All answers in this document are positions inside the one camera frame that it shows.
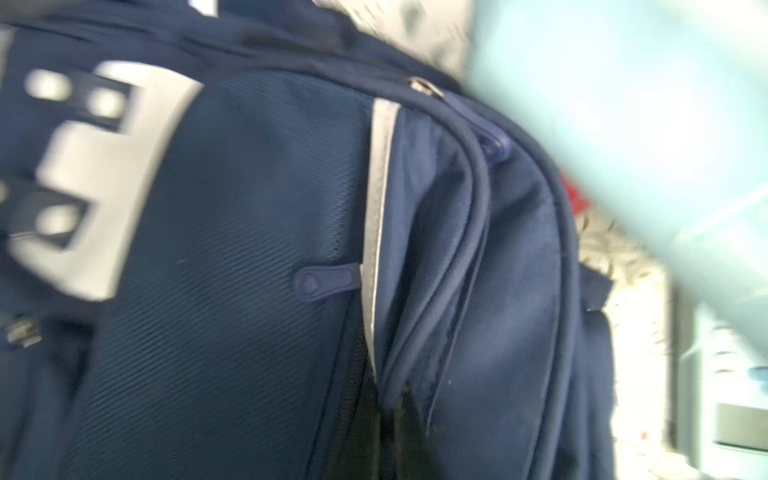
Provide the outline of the navy blue student backpack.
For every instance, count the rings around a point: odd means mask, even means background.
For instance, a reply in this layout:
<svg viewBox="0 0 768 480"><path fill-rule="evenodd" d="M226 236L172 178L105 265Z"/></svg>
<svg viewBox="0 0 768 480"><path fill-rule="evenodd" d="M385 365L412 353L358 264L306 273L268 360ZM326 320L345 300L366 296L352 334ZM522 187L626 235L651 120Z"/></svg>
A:
<svg viewBox="0 0 768 480"><path fill-rule="evenodd" d="M1 32L5 479L611 479L561 176L309 1Z"/></svg>

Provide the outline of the light green calculator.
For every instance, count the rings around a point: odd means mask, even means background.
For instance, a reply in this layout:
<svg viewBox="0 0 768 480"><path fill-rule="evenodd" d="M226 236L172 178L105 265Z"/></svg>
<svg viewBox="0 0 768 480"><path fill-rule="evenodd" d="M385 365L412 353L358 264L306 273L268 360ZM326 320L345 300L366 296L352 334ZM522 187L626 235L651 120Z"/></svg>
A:
<svg viewBox="0 0 768 480"><path fill-rule="evenodd" d="M702 303L674 315L674 446L707 479L767 477L767 361Z"/></svg>

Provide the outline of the red card box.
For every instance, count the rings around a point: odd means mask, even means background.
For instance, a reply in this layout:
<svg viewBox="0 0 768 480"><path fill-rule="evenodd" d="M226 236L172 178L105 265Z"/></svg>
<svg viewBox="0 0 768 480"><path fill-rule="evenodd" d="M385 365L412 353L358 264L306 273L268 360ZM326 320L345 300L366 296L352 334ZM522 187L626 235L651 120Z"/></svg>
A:
<svg viewBox="0 0 768 480"><path fill-rule="evenodd" d="M573 215L579 216L585 213L591 206L589 198L568 177L562 175L561 179L567 192Z"/></svg>

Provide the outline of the light blue pencil pouch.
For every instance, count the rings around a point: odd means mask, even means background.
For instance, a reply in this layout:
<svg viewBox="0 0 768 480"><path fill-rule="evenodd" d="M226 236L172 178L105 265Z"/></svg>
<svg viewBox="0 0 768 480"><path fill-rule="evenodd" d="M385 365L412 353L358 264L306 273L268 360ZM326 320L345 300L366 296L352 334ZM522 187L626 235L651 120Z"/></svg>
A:
<svg viewBox="0 0 768 480"><path fill-rule="evenodd" d="M479 1L466 86L767 351L767 5Z"/></svg>

